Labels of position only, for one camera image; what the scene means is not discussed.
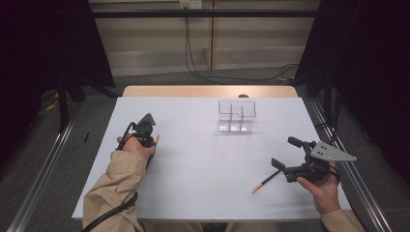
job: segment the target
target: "finger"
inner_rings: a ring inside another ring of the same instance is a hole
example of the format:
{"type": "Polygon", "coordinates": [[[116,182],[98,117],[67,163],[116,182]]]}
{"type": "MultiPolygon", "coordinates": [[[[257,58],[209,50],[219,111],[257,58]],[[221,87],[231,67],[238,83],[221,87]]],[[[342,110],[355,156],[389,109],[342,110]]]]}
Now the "finger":
{"type": "Polygon", "coordinates": [[[308,190],[312,195],[317,195],[319,192],[319,188],[312,184],[310,181],[303,177],[298,177],[296,181],[301,185],[303,188],[308,190]]]}
{"type": "Polygon", "coordinates": [[[160,135],[158,134],[157,137],[155,137],[154,139],[155,146],[157,146],[159,141],[160,141],[160,135]]]}
{"type": "Polygon", "coordinates": [[[334,170],[329,170],[329,173],[325,176],[325,183],[332,183],[338,185],[339,175],[334,170]]]}
{"type": "MultiPolygon", "coordinates": [[[[130,137],[130,136],[132,136],[132,134],[131,134],[131,133],[127,133],[126,138],[128,138],[128,137],[130,137]]],[[[123,136],[118,136],[118,137],[117,137],[117,142],[121,142],[121,139],[123,139],[123,136]]]]}
{"type": "Polygon", "coordinates": [[[148,152],[149,152],[151,155],[154,155],[155,152],[156,152],[156,147],[155,147],[155,146],[152,146],[152,147],[147,148],[147,150],[148,150],[148,152]]]}
{"type": "Polygon", "coordinates": [[[335,161],[329,161],[329,166],[336,168],[336,162],[335,161]]]}

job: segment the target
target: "white tabletop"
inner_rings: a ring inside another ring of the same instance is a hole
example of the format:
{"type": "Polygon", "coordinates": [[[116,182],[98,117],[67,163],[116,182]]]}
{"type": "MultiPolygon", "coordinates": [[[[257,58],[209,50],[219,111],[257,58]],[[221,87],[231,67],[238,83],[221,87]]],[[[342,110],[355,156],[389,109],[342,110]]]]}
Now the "white tabletop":
{"type": "MultiPolygon", "coordinates": [[[[319,218],[312,197],[282,174],[255,193],[251,190],[276,169],[304,162],[305,152],[288,136],[318,141],[302,99],[240,99],[256,102],[251,133],[218,131],[218,103],[223,98],[119,98],[87,183],[73,212],[82,219],[82,199],[109,164],[116,137],[130,122],[151,113],[161,135],[136,202],[140,220],[293,220],[319,218]]],[[[343,209],[350,209],[339,188],[343,209]]]]}

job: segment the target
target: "power outlet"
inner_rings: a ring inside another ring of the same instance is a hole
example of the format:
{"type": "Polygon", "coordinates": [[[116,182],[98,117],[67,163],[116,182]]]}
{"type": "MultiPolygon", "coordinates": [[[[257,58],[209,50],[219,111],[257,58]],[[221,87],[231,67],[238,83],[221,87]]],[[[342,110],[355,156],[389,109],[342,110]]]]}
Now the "power outlet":
{"type": "Polygon", "coordinates": [[[190,9],[190,0],[180,0],[180,9],[181,10],[190,9]]]}
{"type": "Polygon", "coordinates": [[[202,10],[202,0],[191,0],[190,8],[193,10],[202,10]]]}

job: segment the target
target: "white wall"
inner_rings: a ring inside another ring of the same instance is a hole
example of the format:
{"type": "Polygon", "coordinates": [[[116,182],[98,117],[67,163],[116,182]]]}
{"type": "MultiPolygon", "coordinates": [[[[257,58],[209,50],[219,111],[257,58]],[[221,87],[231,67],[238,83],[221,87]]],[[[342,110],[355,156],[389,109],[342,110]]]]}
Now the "white wall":
{"type": "MultiPolygon", "coordinates": [[[[90,0],[93,10],[179,9],[173,0],[90,0]]],[[[310,10],[319,0],[204,0],[204,9],[310,10]]],[[[96,19],[114,76],[187,70],[183,18],[96,19]]],[[[198,70],[299,63],[313,18],[190,18],[198,70]]]]}

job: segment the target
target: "aluminum rail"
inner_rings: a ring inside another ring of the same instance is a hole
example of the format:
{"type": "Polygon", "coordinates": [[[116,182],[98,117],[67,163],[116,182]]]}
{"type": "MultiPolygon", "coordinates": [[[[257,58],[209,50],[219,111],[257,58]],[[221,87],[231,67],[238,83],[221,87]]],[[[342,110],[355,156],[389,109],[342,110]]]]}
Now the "aluminum rail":
{"type": "Polygon", "coordinates": [[[30,191],[24,199],[23,203],[20,205],[17,213],[15,214],[15,218],[10,224],[7,232],[22,232],[25,230],[30,217],[36,209],[37,203],[42,196],[44,187],[51,175],[53,167],[64,148],[70,132],[72,131],[73,123],[78,117],[80,107],[81,104],[75,106],[72,119],[69,121],[66,128],[57,135],[54,145],[52,146],[43,164],[42,170],[37,176],[37,179],[34,182],[33,186],[30,188],[30,191]]]}
{"type": "MultiPolygon", "coordinates": [[[[321,123],[325,123],[325,116],[324,116],[324,109],[322,105],[318,101],[312,102],[314,111],[319,118],[321,123]]],[[[331,127],[325,127],[325,132],[331,139],[334,134],[334,129],[331,127]]],[[[336,135],[335,139],[335,146],[340,149],[341,151],[346,152],[341,140],[336,135]]],[[[358,169],[356,168],[355,164],[351,161],[344,161],[341,163],[346,170],[346,174],[349,177],[350,181],[353,184],[356,192],[358,193],[362,203],[364,204],[368,215],[370,216],[371,221],[373,222],[375,228],[379,232],[385,231],[392,231],[389,223],[387,222],[385,216],[383,215],[380,206],[377,204],[376,200],[374,199],[373,195],[370,193],[369,189],[367,188],[362,176],[360,175],[358,169]]]]}
{"type": "Polygon", "coordinates": [[[130,17],[317,17],[316,10],[94,10],[95,18],[130,17]]]}

